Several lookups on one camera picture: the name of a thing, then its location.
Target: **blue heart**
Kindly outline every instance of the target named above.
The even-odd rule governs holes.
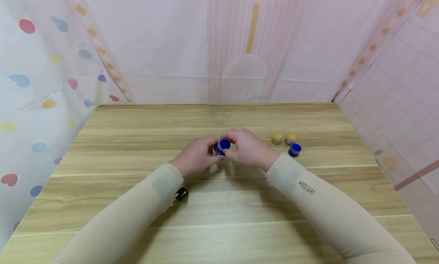
[[[79,56],[81,56],[82,58],[85,59],[91,59],[91,53],[89,51],[86,50],[80,50],[78,51]]]
[[[105,78],[105,76],[103,74],[101,74],[100,76],[98,76],[98,80],[102,81],[102,82],[107,82],[107,79]]]
[[[46,145],[43,142],[37,142],[34,145],[32,145],[32,151],[33,152],[42,152],[46,149]]]
[[[62,31],[63,33],[65,33],[69,29],[69,25],[65,21],[62,21],[61,19],[56,18],[55,16],[51,16],[50,18],[55,23],[58,31]]]
[[[36,197],[37,195],[40,194],[40,192],[41,192],[42,189],[43,189],[43,186],[40,186],[40,185],[35,186],[35,187],[33,187],[33,188],[30,190],[30,195],[31,195],[32,197]]]
[[[90,99],[87,99],[87,100],[84,101],[84,105],[85,105],[86,107],[90,107],[90,106],[93,105],[93,101],[90,100]]]
[[[29,77],[22,75],[22,74],[11,74],[9,76],[9,79],[17,83],[17,86],[20,88],[26,88],[29,87],[30,79]]]

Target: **yellow lid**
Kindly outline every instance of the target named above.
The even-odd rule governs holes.
[[[295,133],[288,133],[287,138],[288,138],[288,140],[295,140],[295,139],[297,139],[297,136]]]
[[[280,131],[275,131],[273,134],[274,139],[282,139],[282,133]]]

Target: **beige arm sleeve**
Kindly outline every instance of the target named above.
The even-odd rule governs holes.
[[[160,166],[96,215],[53,263],[118,263],[145,229],[172,205],[182,184],[182,175],[174,166]]]
[[[295,203],[346,263],[416,263],[358,203],[288,155],[280,155],[266,176],[271,186]]]

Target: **polka dot fabric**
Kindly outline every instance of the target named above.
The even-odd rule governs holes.
[[[129,104],[65,1],[29,1],[0,0],[0,250],[93,109]]]

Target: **yellow heart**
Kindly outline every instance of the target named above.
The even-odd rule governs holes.
[[[45,109],[52,109],[52,108],[54,108],[56,106],[56,102],[53,99],[46,99],[46,100],[43,101],[42,106]]]
[[[58,56],[58,54],[53,53],[50,55],[50,61],[52,61],[52,64],[58,65],[61,63],[61,58]]]
[[[73,126],[75,125],[75,120],[73,119],[69,119],[67,120],[67,128],[73,128]]]
[[[17,124],[10,120],[0,122],[0,130],[3,130],[5,134],[13,134],[17,131]]]

